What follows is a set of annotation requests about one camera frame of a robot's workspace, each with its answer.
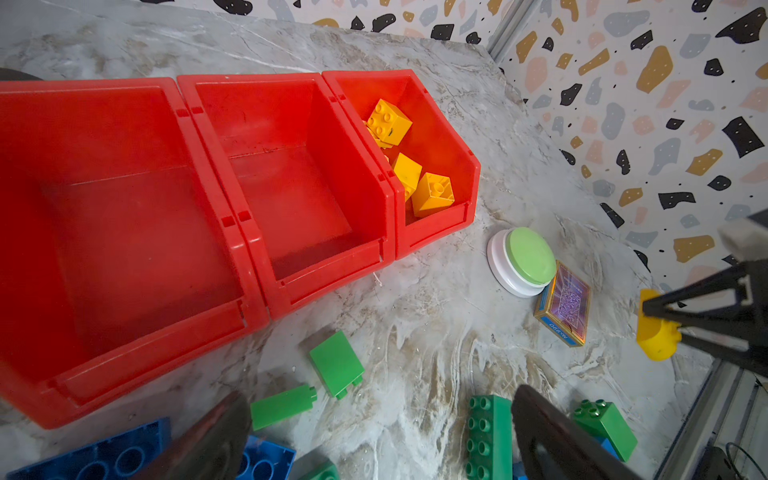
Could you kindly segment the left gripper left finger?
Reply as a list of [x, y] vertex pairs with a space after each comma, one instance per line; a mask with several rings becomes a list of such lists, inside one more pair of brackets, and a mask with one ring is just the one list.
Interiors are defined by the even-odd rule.
[[251, 426], [247, 399], [234, 391], [134, 479], [235, 479]]

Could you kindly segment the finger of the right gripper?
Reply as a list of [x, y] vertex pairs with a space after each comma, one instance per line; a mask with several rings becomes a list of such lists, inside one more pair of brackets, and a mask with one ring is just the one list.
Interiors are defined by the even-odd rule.
[[[701, 296], [731, 290], [734, 303], [691, 312], [679, 304]], [[643, 312], [680, 324], [684, 344], [757, 375], [767, 375], [767, 261], [751, 260], [732, 265], [703, 280], [646, 300]], [[747, 342], [738, 350], [684, 333], [684, 328], [698, 328]]]

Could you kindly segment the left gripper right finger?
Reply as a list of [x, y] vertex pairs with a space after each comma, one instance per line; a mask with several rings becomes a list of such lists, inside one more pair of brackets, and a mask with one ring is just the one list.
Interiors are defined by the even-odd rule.
[[638, 477], [531, 386], [517, 388], [511, 413], [530, 479]]

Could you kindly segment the green slanted lego brick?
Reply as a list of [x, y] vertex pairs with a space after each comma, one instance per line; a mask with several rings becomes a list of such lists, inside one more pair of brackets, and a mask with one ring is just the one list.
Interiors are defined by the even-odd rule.
[[512, 402], [496, 395], [469, 400], [465, 475], [468, 479], [513, 479]]

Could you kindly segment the green tall lego brick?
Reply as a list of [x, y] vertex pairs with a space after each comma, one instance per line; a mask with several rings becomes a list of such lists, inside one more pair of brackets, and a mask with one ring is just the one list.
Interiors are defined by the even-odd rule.
[[316, 388], [304, 384], [255, 401], [250, 405], [252, 430], [260, 431], [310, 411], [317, 398]]

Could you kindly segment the green small lego brick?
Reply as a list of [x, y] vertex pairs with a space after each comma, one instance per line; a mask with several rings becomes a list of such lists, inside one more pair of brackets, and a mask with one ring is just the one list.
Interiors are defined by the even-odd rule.
[[344, 332], [338, 331], [309, 352], [331, 396], [343, 399], [350, 386], [359, 386], [365, 369]]

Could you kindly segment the yellow lego pile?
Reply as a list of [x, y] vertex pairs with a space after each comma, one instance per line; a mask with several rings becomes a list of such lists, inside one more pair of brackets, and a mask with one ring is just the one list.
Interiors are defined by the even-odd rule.
[[404, 199], [416, 218], [446, 210], [455, 202], [451, 179], [428, 172], [421, 163], [402, 152], [400, 145], [413, 122], [393, 103], [379, 99], [365, 127], [386, 154], [396, 178], [404, 189]]

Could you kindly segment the green small lego right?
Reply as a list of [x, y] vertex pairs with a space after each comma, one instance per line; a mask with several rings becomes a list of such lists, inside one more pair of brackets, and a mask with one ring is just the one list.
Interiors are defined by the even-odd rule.
[[634, 453], [638, 440], [613, 402], [582, 400], [572, 420], [590, 435], [608, 440], [620, 460], [626, 462]]

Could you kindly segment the blue long lego brick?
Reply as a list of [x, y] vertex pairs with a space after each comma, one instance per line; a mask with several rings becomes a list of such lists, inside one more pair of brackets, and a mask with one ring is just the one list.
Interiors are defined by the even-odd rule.
[[296, 451], [253, 435], [248, 437], [237, 480], [286, 480]]

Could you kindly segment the blue flat lego plate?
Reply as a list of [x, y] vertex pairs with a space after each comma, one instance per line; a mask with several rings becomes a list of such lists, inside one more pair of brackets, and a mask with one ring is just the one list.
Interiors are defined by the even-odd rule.
[[11, 471], [6, 479], [131, 479], [171, 443], [168, 417]]

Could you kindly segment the small colourful card box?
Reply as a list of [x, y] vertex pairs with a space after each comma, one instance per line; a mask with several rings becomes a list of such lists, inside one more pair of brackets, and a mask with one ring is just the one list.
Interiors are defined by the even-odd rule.
[[539, 295], [533, 316], [570, 347], [582, 347], [587, 337], [590, 296], [590, 286], [557, 260], [555, 277]]

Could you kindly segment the green push button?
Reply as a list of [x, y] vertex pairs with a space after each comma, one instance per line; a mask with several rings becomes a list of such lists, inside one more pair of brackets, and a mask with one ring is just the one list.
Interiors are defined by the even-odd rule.
[[540, 294], [556, 273], [556, 260], [549, 244], [527, 227], [494, 234], [487, 244], [487, 259], [499, 284], [523, 299]]

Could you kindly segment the left red bin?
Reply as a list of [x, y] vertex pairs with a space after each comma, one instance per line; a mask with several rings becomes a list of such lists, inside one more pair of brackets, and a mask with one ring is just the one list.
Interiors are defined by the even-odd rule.
[[169, 78], [1, 85], [1, 395], [45, 429], [268, 324]]

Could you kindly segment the red bin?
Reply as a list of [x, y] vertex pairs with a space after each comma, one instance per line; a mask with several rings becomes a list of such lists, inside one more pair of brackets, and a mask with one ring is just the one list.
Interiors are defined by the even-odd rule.
[[393, 189], [320, 74], [178, 86], [273, 319], [394, 261]]
[[[327, 71], [322, 77], [395, 192], [396, 259], [472, 224], [481, 164], [415, 72]], [[376, 144], [364, 125], [380, 100], [398, 108], [412, 122], [401, 143], [385, 150]], [[421, 165], [424, 174], [449, 178], [453, 204], [425, 217], [416, 216], [411, 202], [404, 198], [405, 188], [392, 168], [399, 153]]]
[[1, 395], [45, 429], [268, 324], [169, 78], [1, 85]]

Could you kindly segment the middle red bin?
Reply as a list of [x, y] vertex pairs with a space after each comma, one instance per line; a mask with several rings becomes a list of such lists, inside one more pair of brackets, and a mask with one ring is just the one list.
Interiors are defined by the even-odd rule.
[[273, 319], [394, 261], [393, 189], [320, 74], [178, 86]]

